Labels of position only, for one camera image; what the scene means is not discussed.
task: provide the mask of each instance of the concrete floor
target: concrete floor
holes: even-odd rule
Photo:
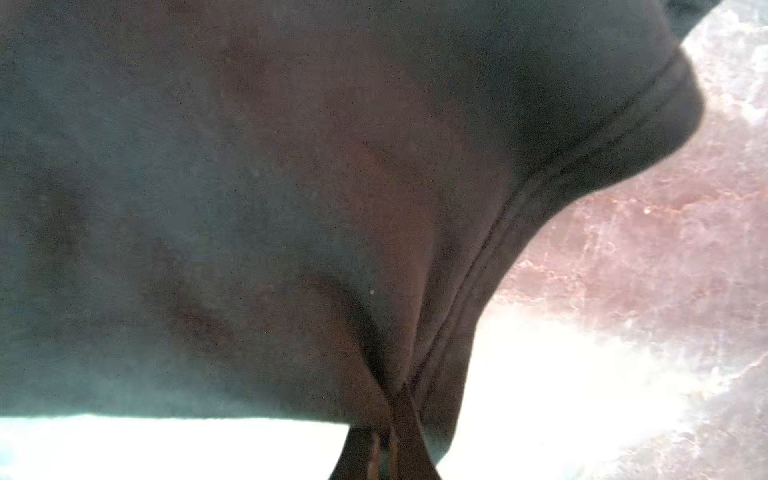
[[[509,272],[478,328],[445,480],[768,478],[768,2],[726,0],[685,46],[707,95],[700,131],[562,212]],[[5,419],[0,480],[325,479],[345,434]]]

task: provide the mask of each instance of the stitched seam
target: stitched seam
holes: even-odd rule
[[[609,126],[611,123],[614,123],[615,121],[621,119],[621,117],[625,114],[626,110],[631,105],[635,104],[636,102],[641,100],[643,97],[648,96],[653,91],[654,87],[658,84],[658,82],[661,79],[663,79],[663,78],[665,78],[667,76],[668,71],[674,65],[676,65],[677,62],[683,60],[682,57],[683,57],[683,55],[682,55],[681,50],[679,48],[676,49],[674,54],[670,57],[670,60],[668,60],[667,63],[662,67],[662,69],[660,69],[659,74],[655,75],[654,78],[647,83],[647,87],[646,88],[639,90],[639,93],[633,95],[630,98],[630,100],[624,102],[622,104],[622,106],[616,110],[615,113],[613,113],[612,115],[607,117],[606,121],[602,121],[596,127],[590,129],[589,132],[587,132],[586,135],[583,136],[582,139],[580,139],[579,141],[574,142],[570,147],[564,147],[563,149],[561,149],[559,151],[556,151],[555,153],[550,155],[548,160],[545,161],[540,168],[536,169],[533,173],[531,173],[528,176],[528,178],[524,181],[523,188],[521,190],[525,191],[526,188],[530,184],[534,183],[538,179],[538,177],[541,176],[542,173],[545,174],[545,171],[548,169],[548,167],[551,167],[550,165],[548,165],[549,161],[554,161],[554,159],[556,159],[557,157],[559,157],[559,156],[561,156],[564,153],[567,153],[569,151],[577,150],[579,146],[581,146],[582,144],[588,143],[595,136],[597,136],[598,134],[602,133],[605,130],[605,128],[607,126]],[[447,355],[447,352],[448,352],[448,346],[452,343],[454,333],[455,333],[456,329],[458,328],[458,325],[461,323],[462,318],[465,315],[465,310],[466,310],[468,301],[470,299],[474,298],[474,296],[476,294],[476,291],[478,289],[478,285],[482,284],[481,280],[484,278],[484,275],[482,275],[481,273],[478,274],[473,280],[471,280],[471,284],[469,284],[469,285],[467,284],[468,277],[470,277],[472,275],[472,273],[475,272],[476,270],[480,270],[482,272],[482,271],[487,269],[487,267],[490,264],[490,262],[492,261],[492,259],[495,258],[495,255],[493,253],[498,251],[498,248],[501,245],[505,244],[505,240],[508,238],[508,232],[509,232],[512,224],[514,224],[515,220],[517,220],[519,218],[519,212],[525,211],[525,207],[527,205],[529,205],[533,200],[537,200],[539,198],[542,198],[541,192],[543,190],[547,190],[547,189],[551,188],[552,187],[552,181],[556,177],[561,176],[563,173],[566,173],[569,169],[572,169],[572,167],[576,163],[580,163],[585,158],[589,158],[589,157],[591,157],[591,156],[593,156],[595,154],[599,154],[599,153],[601,153],[604,150],[613,148],[616,144],[620,143],[623,139],[625,139],[626,136],[628,136],[632,132],[636,131],[637,128],[640,127],[642,124],[645,124],[648,121],[650,121],[651,117],[652,117],[652,112],[658,110],[659,108],[661,108],[664,105],[666,105],[667,103],[669,103],[669,101],[674,99],[677,96],[677,94],[679,93],[681,86],[688,80],[689,77],[690,77],[689,74],[681,75],[681,78],[670,89],[670,92],[668,93],[668,95],[666,95],[662,101],[660,101],[657,105],[654,106],[654,108],[651,109],[651,113],[648,116],[641,118],[636,123],[634,123],[632,126],[626,128],[623,132],[621,132],[616,137],[614,137],[614,139],[610,143],[605,144],[605,145],[603,145],[603,146],[601,146],[599,148],[595,148],[594,150],[588,151],[586,154],[580,155],[580,156],[578,156],[578,157],[576,157],[576,158],[574,158],[574,159],[572,159],[572,160],[570,160],[570,161],[560,165],[559,167],[557,167],[557,169],[554,170],[551,174],[547,175],[544,180],[541,180],[541,183],[531,192],[531,194],[529,194],[526,197],[525,200],[523,200],[521,203],[517,203],[517,207],[516,208],[518,209],[518,212],[516,214],[512,214],[511,215],[510,212],[515,209],[515,203],[516,203],[515,200],[520,198],[521,195],[517,194],[517,195],[515,195],[516,198],[509,198],[507,200],[506,207],[502,210],[502,213],[497,217],[497,220],[495,221],[494,226],[491,228],[490,232],[488,233],[488,236],[486,237],[486,239],[485,239],[485,241],[483,243],[483,247],[480,249],[480,251],[478,252],[477,256],[472,261],[472,265],[470,266],[467,274],[465,275],[464,280],[462,281],[461,286],[458,288],[458,292],[457,292],[455,298],[460,297],[461,293],[465,289],[468,289],[468,292],[467,292],[466,296],[464,296],[463,299],[459,303],[453,303],[451,305],[450,309],[449,309],[449,314],[447,315],[446,318],[449,318],[451,316],[451,313],[453,311],[455,311],[455,309],[458,309],[458,313],[456,315],[455,321],[453,321],[450,326],[445,326],[445,328],[449,328],[450,329],[450,332],[448,332],[446,334],[448,339],[446,340],[445,349],[443,350],[443,352],[441,354],[441,358],[435,364],[435,368],[432,371],[432,375],[431,375],[432,378],[429,379],[429,387],[425,390],[425,395],[423,397],[424,399],[427,399],[432,394],[432,390],[435,387],[435,381],[436,381],[438,373],[440,371],[440,366],[445,361],[445,356]],[[499,236],[498,240],[492,246],[489,245],[489,242],[491,241],[491,239],[500,230],[503,230],[503,234]],[[487,257],[483,261],[482,267],[478,266],[478,262],[480,261],[480,257],[482,257],[483,253],[485,253],[486,250],[488,250],[488,249],[492,250],[491,254],[487,255]],[[427,358],[425,359],[424,363],[419,368],[418,373],[413,378],[416,378],[417,380],[421,379],[421,377],[425,373],[425,368],[426,368],[428,362],[429,362],[429,356],[427,356]]]

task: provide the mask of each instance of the stained concrete surface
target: stained concrete surface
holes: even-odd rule
[[[478,327],[445,480],[768,478],[768,2],[726,0],[685,48],[707,96],[701,129],[559,214],[506,276]],[[345,434],[3,419],[0,478],[321,479]]]

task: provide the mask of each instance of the overexposed white area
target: overexposed white area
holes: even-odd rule
[[[455,441],[439,466],[445,480],[605,475],[626,448],[691,431],[689,408],[732,380],[694,374],[682,350],[654,355],[575,325],[501,297],[488,305]]]
[[[445,480],[604,473],[623,448],[687,431],[691,402],[727,390],[682,356],[661,360],[571,320],[502,297],[488,305]],[[0,419],[0,479],[325,480],[345,435],[344,425],[265,419]]]
[[[270,419],[0,419],[0,480],[326,480],[346,430]]]

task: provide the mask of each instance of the black fabric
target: black fabric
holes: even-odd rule
[[[525,244],[702,111],[655,0],[90,0],[17,19],[0,415],[385,438],[405,390],[402,428],[437,462]]]
[[[670,28],[679,39],[691,30],[722,0],[660,0]]]

